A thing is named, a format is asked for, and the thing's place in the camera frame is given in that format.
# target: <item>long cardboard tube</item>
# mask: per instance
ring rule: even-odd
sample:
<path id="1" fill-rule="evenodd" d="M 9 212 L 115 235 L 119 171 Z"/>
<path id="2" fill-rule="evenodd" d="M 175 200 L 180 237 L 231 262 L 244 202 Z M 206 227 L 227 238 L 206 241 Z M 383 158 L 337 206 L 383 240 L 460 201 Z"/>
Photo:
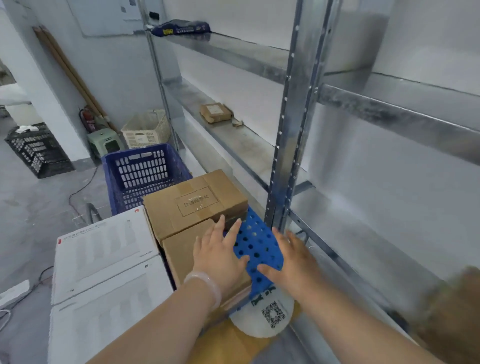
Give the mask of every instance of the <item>long cardboard tube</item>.
<path id="1" fill-rule="evenodd" d="M 63 50 L 61 49 L 60 45 L 58 44 L 57 40 L 55 39 L 55 37 L 48 31 L 47 28 L 45 28 L 44 26 L 41 26 L 40 27 L 42 29 L 42 31 L 45 33 L 45 35 L 47 36 L 48 40 L 50 41 L 50 43 L 53 45 L 53 47 L 55 48 L 55 50 L 57 51 L 57 53 L 59 54 L 59 56 L 62 58 L 63 62 L 67 65 L 68 69 L 70 70 L 70 72 L 75 76 L 75 78 L 77 79 L 78 83 L 80 84 L 80 86 L 82 86 L 82 88 L 84 89 L 84 91 L 88 94 L 88 96 L 90 97 L 90 99 L 92 100 L 93 104 L 96 106 L 96 108 L 98 109 L 98 111 L 102 114 L 102 116 L 107 116 L 108 114 L 105 112 L 105 110 L 103 110 L 102 106 L 100 105 L 100 103 L 97 101 L 97 99 L 92 95 L 92 93 L 90 92 L 90 90 L 88 89 L 87 85 L 85 84 L 85 82 L 83 81 L 83 79 L 80 77 L 80 75 L 78 74 L 77 70 L 73 67 L 73 65 L 70 63 L 69 59 L 67 58 L 67 56 L 65 55 L 65 53 L 63 53 Z"/>
<path id="2" fill-rule="evenodd" d="M 39 27 L 37 26 L 34 26 L 33 27 L 33 31 L 35 32 L 37 38 L 40 40 L 40 42 L 42 42 L 45 46 L 47 46 L 47 48 L 50 50 L 50 52 L 52 53 L 52 56 L 53 58 L 55 58 L 55 60 L 58 62 L 58 64 L 60 65 L 60 67 L 65 71 L 65 73 L 67 74 L 68 78 L 70 78 L 70 81 L 72 81 L 72 83 L 75 85 L 75 87 L 77 88 L 77 90 L 80 92 L 80 94 L 82 95 L 82 97 L 85 99 L 85 102 L 87 103 L 88 107 L 92 110 L 92 112 L 96 115 L 96 116 L 101 116 L 100 114 L 100 111 L 97 109 L 97 107 L 95 106 L 95 104 L 93 103 L 93 101 L 91 100 L 91 98 L 88 96 L 88 94 L 85 92 L 85 90 L 83 89 L 83 87 L 80 85 L 80 83 L 78 82 L 78 80 L 76 79 L 76 77 L 73 75 L 73 73 L 70 71 L 70 69 L 67 67 L 67 65 L 65 64 L 65 62 L 63 61 L 63 59 L 60 57 L 60 54 L 55 50 L 55 48 L 53 47 L 53 45 L 50 43 L 50 40 L 49 38 L 47 37 L 47 35 L 42 31 L 42 29 L 40 29 Z"/>

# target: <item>bracelet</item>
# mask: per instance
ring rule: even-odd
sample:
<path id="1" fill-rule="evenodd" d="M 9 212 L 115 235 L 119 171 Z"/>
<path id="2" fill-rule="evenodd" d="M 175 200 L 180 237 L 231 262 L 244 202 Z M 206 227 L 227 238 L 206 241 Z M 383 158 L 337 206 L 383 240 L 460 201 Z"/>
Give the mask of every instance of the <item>bracelet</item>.
<path id="1" fill-rule="evenodd" d="M 212 290 L 212 293 L 215 296 L 215 300 L 216 300 L 214 306 L 212 307 L 212 311 L 215 310 L 217 307 L 219 307 L 220 303 L 222 302 L 222 292 L 220 292 L 220 288 L 215 282 L 213 282 L 213 280 L 208 276 L 208 274 L 206 274 L 205 272 L 190 272 L 189 274 L 187 274 L 187 276 L 183 280 L 183 284 L 187 283 L 192 278 L 201 279 Z"/>

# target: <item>blue plastic crate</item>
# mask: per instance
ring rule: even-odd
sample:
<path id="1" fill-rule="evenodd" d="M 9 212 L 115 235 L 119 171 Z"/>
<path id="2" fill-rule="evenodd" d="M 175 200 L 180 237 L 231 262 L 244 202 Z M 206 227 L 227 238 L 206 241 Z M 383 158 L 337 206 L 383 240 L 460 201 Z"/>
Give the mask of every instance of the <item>blue plastic crate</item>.
<path id="1" fill-rule="evenodd" d="M 122 150 L 102 157 L 112 215 L 142 204 L 142 197 L 192 178 L 170 144 Z"/>
<path id="2" fill-rule="evenodd" d="M 252 279 L 250 299 L 272 285 L 272 282 L 257 270 L 257 265 L 263 263 L 278 270 L 283 267 L 283 255 L 275 236 L 250 207 L 247 218 L 240 226 L 233 251 L 238 258 L 243 255 L 250 256 L 247 264 L 247 272 Z"/>

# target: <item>beige plastic crate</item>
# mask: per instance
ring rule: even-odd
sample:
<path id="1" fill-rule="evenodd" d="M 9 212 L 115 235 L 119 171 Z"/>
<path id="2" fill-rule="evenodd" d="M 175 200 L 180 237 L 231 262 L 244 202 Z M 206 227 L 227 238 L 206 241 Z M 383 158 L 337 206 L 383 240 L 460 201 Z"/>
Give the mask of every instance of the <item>beige plastic crate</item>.
<path id="1" fill-rule="evenodd" d="M 170 126 L 163 109 L 136 114 L 121 132 L 130 149 L 166 143 L 170 138 Z"/>

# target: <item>person's left hand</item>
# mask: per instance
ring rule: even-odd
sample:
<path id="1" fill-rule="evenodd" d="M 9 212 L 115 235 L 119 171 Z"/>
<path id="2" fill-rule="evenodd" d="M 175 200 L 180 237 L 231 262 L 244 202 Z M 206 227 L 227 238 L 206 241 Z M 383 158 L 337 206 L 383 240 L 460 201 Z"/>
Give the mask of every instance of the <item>person's left hand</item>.
<path id="1" fill-rule="evenodd" d="M 193 246 L 193 271 L 208 274 L 220 288 L 222 297 L 237 283 L 250 260 L 248 255 L 238 259 L 233 253 L 240 225 L 241 219 L 238 219 L 224 238 L 225 216 L 221 215 L 202 238 L 196 238 Z"/>

